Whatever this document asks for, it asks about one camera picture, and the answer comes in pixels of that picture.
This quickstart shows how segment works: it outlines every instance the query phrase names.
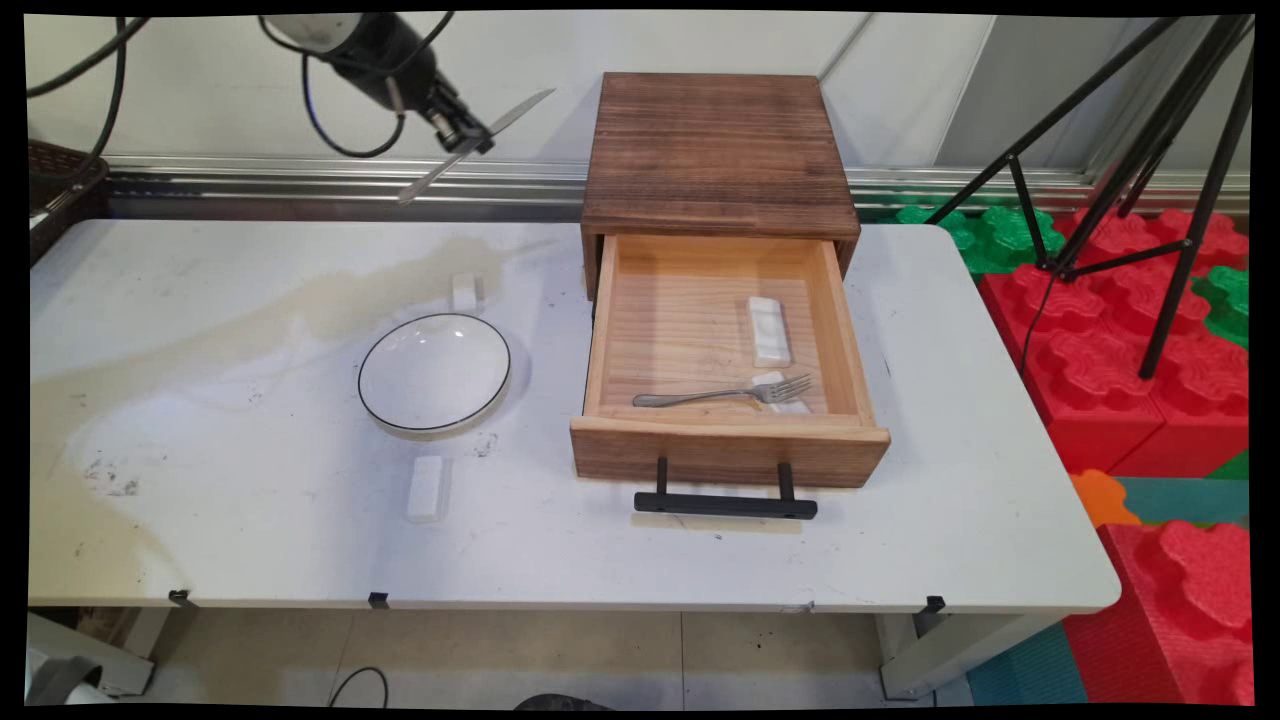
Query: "tiled floor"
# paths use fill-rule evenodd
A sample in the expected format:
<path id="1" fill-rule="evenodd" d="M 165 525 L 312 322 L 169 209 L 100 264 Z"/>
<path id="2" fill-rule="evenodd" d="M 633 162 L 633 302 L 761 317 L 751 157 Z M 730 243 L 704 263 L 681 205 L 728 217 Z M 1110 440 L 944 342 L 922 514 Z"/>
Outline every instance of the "tiled floor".
<path id="1" fill-rule="evenodd" d="M 372 665 L 392 707 L 512 708 L 539 693 L 617 710 L 934 703 L 884 702 L 867 615 L 187 610 L 170 615 L 155 657 L 133 701 L 324 705 Z M 948 691 L 943 703 L 965 703 L 963 680 Z M 381 697 L 362 673 L 337 705 Z"/>

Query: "black tripod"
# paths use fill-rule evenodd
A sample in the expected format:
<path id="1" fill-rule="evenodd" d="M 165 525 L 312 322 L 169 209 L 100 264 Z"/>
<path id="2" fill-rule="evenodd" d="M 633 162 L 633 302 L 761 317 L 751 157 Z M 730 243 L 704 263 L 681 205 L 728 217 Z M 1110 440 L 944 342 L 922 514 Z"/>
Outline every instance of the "black tripod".
<path id="1" fill-rule="evenodd" d="M 1084 82 L 1079 88 L 1066 97 L 1057 108 L 1050 111 L 1041 122 L 1036 123 L 1030 131 L 1023 137 L 1018 138 L 1009 150 L 1004 151 L 1000 158 L 993 163 L 987 165 L 982 173 L 978 174 L 969 184 L 966 184 L 955 197 L 952 197 L 946 205 L 938 208 L 928 220 L 928 224 L 937 224 L 946 218 L 948 213 L 955 210 L 969 199 L 979 187 L 982 187 L 987 181 L 996 176 L 1005 165 L 1009 165 L 1010 174 L 1014 176 L 1014 186 L 1018 188 L 1018 200 L 1023 206 L 1023 213 L 1027 217 L 1027 224 L 1030 231 L 1032 243 L 1036 246 L 1036 266 L 1052 273 L 1050 277 L 1048 287 L 1044 291 L 1044 302 L 1048 301 L 1048 293 L 1053 288 L 1053 281 L 1062 278 L 1064 282 L 1073 282 L 1080 275 L 1096 273 L 1098 270 L 1107 270 L 1111 268 L 1119 268 L 1120 265 L 1128 265 L 1129 263 L 1137 263 L 1139 260 L 1147 260 L 1151 258 L 1157 258 L 1160 255 L 1166 255 L 1170 252 L 1179 252 L 1178 265 L 1174 269 L 1174 277 L 1170 279 L 1169 291 L 1165 293 L 1164 305 L 1160 307 L 1160 316 L 1156 320 L 1156 329 L 1152 332 L 1151 341 L 1147 343 L 1147 352 L 1143 355 L 1142 366 L 1138 370 L 1138 375 L 1143 379 L 1149 379 L 1156 374 L 1156 365 L 1160 363 L 1160 355 L 1165 348 L 1165 341 L 1169 338 L 1169 331 L 1172 327 L 1174 316 L 1178 313 L 1178 305 L 1181 302 L 1183 292 L 1187 287 L 1187 282 L 1190 279 L 1192 266 L 1196 263 L 1196 255 L 1199 252 L 1201 243 L 1204 240 L 1204 231 L 1208 228 L 1210 214 L 1213 210 L 1215 202 L 1217 202 L 1217 195 L 1222 188 L 1222 181 L 1226 177 L 1228 164 L 1231 161 L 1231 156 L 1235 154 L 1235 146 L 1240 141 L 1240 133 L 1244 129 L 1244 122 L 1249 115 L 1249 108 L 1253 104 L 1253 51 L 1249 51 L 1248 64 L 1244 67 L 1244 76 L 1240 78 L 1239 90 L 1235 94 L 1235 101 L 1231 104 L 1231 111 L 1226 118 L 1226 126 L 1222 128 L 1222 136 L 1219 140 L 1217 150 L 1213 152 L 1213 160 L 1210 163 L 1208 174 L 1204 177 L 1204 187 L 1201 191 L 1199 200 L 1196 204 L 1196 211 L 1192 215 L 1192 223 L 1187 232 L 1187 237 L 1175 242 L 1169 242 L 1152 247 L 1149 250 L 1142 250 L 1139 252 L 1133 252 L 1124 255 L 1121 258 L 1115 258 L 1103 263 L 1097 263 L 1093 265 L 1085 265 L 1083 268 L 1075 266 L 1075 259 L 1079 256 L 1080 250 L 1088 242 L 1089 236 L 1097 229 L 1098 223 L 1102 222 L 1107 211 L 1115 206 L 1116 200 L 1120 199 L 1120 193 L 1124 191 L 1125 186 L 1133 181 L 1133 187 L 1129 193 L 1120 202 L 1117 209 L 1119 217 L 1125 217 L 1133 210 L 1134 204 L 1138 201 L 1138 196 L 1142 193 L 1143 188 L 1151 181 L 1151 177 L 1156 173 L 1156 168 L 1160 167 L 1160 161 L 1164 159 L 1165 152 L 1174 143 L 1174 138 L 1178 137 L 1178 132 L 1183 128 L 1187 118 L 1190 117 L 1192 110 L 1196 109 L 1197 102 L 1199 102 L 1201 96 L 1208 88 L 1210 82 L 1212 82 L 1213 76 L 1217 74 L 1219 68 L 1231 54 L 1233 50 L 1240 44 L 1242 40 L 1252 29 L 1252 23 L 1249 22 L 1249 15 L 1219 15 L 1217 20 L 1210 28 L 1208 33 L 1201 41 L 1199 47 L 1183 67 L 1174 85 L 1161 99 L 1160 104 L 1152 111 L 1151 118 L 1147 119 L 1146 124 L 1139 131 L 1138 136 L 1134 138 L 1133 143 L 1125 151 L 1124 156 L 1116 163 L 1114 172 L 1102 184 L 1094 199 L 1093 205 L 1085 211 L 1084 218 L 1080 224 L 1071 233 L 1071 237 L 1059 251 L 1056 258 L 1050 258 L 1044 251 L 1044 241 L 1041 237 L 1039 225 L 1036 222 L 1036 215 L 1032 210 L 1030 192 L 1027 190 L 1027 181 L 1023 177 L 1021 164 L 1018 161 L 1018 156 L 1025 151 L 1036 140 L 1044 135 L 1048 128 L 1053 127 L 1062 117 L 1070 113 L 1076 105 L 1080 104 L 1085 97 L 1089 96 L 1094 90 L 1098 88 L 1103 82 L 1116 73 L 1120 68 L 1129 63 L 1134 56 L 1143 51 L 1153 40 L 1156 40 L 1161 33 L 1169 29 L 1179 18 L 1160 18 L 1144 29 L 1138 37 L 1133 40 L 1124 50 L 1116 54 L 1110 61 L 1107 61 L 1098 72 L 1093 74 L 1089 79 Z M 1032 329 L 1034 329 L 1034 320 L 1032 328 L 1027 331 L 1027 340 L 1030 340 Z M 1027 360 L 1027 346 L 1023 346 L 1023 368 L 1025 368 Z"/>

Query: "wooden lid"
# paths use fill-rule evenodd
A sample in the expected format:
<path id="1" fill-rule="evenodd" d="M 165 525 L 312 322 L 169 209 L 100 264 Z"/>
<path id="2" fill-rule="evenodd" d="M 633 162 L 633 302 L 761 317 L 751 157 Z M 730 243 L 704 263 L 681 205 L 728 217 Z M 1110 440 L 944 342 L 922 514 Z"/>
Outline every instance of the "wooden lid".
<path id="1" fill-rule="evenodd" d="M 582 228 L 856 241 L 818 78 L 604 73 Z"/>

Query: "wooden box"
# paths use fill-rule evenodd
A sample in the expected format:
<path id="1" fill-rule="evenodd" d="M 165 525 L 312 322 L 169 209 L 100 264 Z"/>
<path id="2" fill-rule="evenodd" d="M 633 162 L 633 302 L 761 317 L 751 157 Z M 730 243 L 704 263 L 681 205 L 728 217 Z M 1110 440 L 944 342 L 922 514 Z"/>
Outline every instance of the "wooden box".
<path id="1" fill-rule="evenodd" d="M 582 200 L 586 295 L 605 234 L 786 237 L 860 227 L 818 78 L 604 73 Z"/>
<path id="2" fill-rule="evenodd" d="M 632 407 L 641 393 L 748 387 L 748 297 L 782 304 L 792 365 L 814 380 L 812 414 L 748 396 Z M 570 420 L 581 477 L 860 487 L 888 448 L 876 427 L 832 243 L 812 240 L 608 236 L 581 418 Z"/>
<path id="3" fill-rule="evenodd" d="M 582 210 L 595 328 L 585 478 L 860 487 L 876 425 L 842 277 L 858 217 L 817 78 L 605 73 Z M 636 395 L 751 386 L 748 299 L 778 300 L 810 414 L 749 396 L 632 407 Z"/>

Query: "white bowl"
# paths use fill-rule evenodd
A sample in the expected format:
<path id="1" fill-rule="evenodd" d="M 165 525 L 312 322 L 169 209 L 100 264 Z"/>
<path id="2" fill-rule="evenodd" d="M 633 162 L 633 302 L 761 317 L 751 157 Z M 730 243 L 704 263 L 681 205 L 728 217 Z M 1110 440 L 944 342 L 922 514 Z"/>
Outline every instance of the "white bowl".
<path id="1" fill-rule="evenodd" d="M 401 430 L 442 430 L 489 406 L 511 375 L 511 348 L 493 325 L 442 313 L 410 320 L 365 356 L 360 401 Z"/>

